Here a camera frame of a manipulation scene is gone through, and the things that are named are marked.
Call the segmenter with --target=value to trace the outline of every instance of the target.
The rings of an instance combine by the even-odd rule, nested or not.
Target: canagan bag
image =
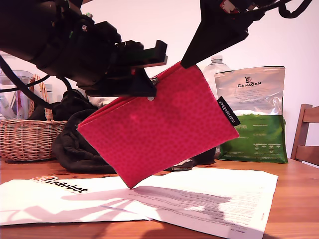
[[[217,92],[241,124],[240,137],[221,145],[219,159],[287,163],[283,90],[285,68],[266,66],[215,74]]]

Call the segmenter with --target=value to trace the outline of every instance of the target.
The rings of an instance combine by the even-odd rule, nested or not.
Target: chair back
[[[309,123],[319,123],[319,107],[302,104],[291,159],[319,165],[319,146],[305,146]]]

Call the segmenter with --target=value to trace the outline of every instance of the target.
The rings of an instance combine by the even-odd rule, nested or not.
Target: plastic bottle
[[[211,91],[213,92],[216,99],[218,99],[217,95],[217,87],[215,83],[215,74],[222,71],[229,71],[230,68],[223,63],[223,56],[214,55],[211,57],[211,63],[206,66],[203,70],[204,77],[206,78]]]

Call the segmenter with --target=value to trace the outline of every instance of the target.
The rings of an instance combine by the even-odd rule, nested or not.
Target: table surface
[[[319,239],[319,169],[289,160],[288,164],[219,161],[209,168],[261,170],[278,175],[264,239]],[[8,163],[1,161],[1,183],[55,175],[59,179],[105,175],[67,172],[55,160]],[[1,239],[215,239],[159,221],[37,223],[0,227]]]

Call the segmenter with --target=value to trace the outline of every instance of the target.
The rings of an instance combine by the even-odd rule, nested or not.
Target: red pouch
[[[129,188],[239,137],[197,66],[176,63],[157,79],[153,100],[120,97],[78,125]]]

